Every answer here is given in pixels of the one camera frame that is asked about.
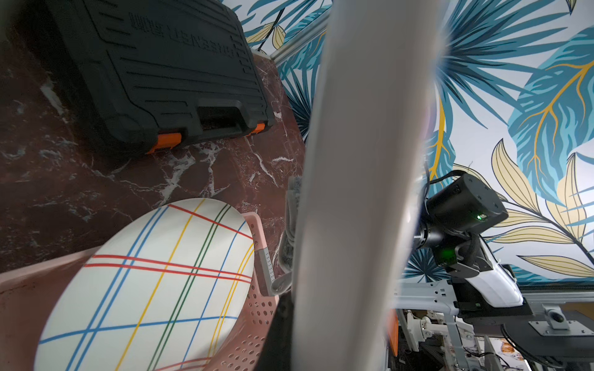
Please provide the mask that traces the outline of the white plate coloured stripes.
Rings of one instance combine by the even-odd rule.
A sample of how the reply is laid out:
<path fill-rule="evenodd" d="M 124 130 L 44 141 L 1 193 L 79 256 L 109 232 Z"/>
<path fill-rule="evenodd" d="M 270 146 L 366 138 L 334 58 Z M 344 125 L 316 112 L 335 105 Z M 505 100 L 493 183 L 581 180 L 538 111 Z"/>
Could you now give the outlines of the white plate coloured stripes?
<path fill-rule="evenodd" d="M 60 296 L 37 370 L 208 370 L 252 285 L 246 219 L 216 199 L 139 217 L 100 247 Z"/>

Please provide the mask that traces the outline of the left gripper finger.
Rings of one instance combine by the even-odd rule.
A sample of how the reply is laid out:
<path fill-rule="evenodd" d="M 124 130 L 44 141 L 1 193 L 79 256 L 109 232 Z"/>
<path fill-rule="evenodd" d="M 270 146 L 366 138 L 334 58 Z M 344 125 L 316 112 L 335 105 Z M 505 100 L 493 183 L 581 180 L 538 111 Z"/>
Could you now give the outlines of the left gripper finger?
<path fill-rule="evenodd" d="M 255 363 L 255 371 L 290 371 L 294 304 L 291 296 L 281 296 Z"/>

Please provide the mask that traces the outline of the colourful speckled plate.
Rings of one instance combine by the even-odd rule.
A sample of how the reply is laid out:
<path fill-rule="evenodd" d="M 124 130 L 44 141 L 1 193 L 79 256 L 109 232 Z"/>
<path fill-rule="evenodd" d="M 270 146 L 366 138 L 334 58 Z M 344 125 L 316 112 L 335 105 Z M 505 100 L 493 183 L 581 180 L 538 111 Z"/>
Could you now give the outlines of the colourful speckled plate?
<path fill-rule="evenodd" d="M 293 370 L 376 370 L 419 215 L 438 1 L 339 1 L 310 122 L 292 296 Z"/>

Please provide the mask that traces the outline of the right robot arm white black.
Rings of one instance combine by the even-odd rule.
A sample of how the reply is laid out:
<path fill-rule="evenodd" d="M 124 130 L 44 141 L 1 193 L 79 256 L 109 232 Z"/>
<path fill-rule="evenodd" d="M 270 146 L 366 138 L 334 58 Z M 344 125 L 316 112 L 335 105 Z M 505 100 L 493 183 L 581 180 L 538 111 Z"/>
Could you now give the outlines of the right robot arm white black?
<path fill-rule="evenodd" d="M 502 200 L 485 182 L 453 170 L 424 186 L 413 247 L 430 249 L 436 264 L 469 284 L 490 307 L 520 307 L 524 298 L 515 277 L 481 236 L 508 217 Z"/>

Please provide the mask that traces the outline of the grey striped cloth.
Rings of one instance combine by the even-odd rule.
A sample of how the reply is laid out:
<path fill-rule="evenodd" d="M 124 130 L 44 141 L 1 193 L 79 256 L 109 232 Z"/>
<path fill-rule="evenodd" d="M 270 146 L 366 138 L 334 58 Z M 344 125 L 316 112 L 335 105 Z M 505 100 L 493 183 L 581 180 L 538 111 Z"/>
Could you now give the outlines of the grey striped cloth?
<path fill-rule="evenodd" d="M 302 180 L 301 176 L 290 177 L 286 191 L 285 229 L 277 249 L 278 264 L 285 273 L 292 271 Z"/>

